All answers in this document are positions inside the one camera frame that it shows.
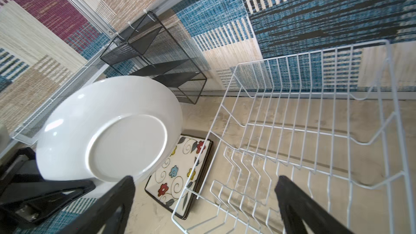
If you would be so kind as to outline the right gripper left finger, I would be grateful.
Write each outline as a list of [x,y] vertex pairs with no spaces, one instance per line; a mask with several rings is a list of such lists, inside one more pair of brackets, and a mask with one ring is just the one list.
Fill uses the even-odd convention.
[[125,176],[61,234],[123,234],[135,195],[133,177]]

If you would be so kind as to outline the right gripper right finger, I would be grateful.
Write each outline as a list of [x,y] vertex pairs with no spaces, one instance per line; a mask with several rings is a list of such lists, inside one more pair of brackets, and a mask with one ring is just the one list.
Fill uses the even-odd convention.
[[307,226],[315,234],[351,233],[288,177],[279,176],[275,193],[286,233],[306,234]]

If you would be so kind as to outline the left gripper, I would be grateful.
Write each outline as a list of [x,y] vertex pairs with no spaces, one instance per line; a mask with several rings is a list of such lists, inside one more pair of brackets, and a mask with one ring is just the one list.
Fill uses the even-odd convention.
[[94,189],[91,180],[42,182],[35,151],[18,149],[1,166],[1,233],[38,226]]

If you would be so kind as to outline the white round plate four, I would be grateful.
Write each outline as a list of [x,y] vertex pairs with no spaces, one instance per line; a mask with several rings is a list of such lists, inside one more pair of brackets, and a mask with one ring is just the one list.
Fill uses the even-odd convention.
[[46,180],[142,181],[159,169],[180,139],[183,113],[173,92],[155,80],[118,76],[81,88],[51,113],[37,141]]

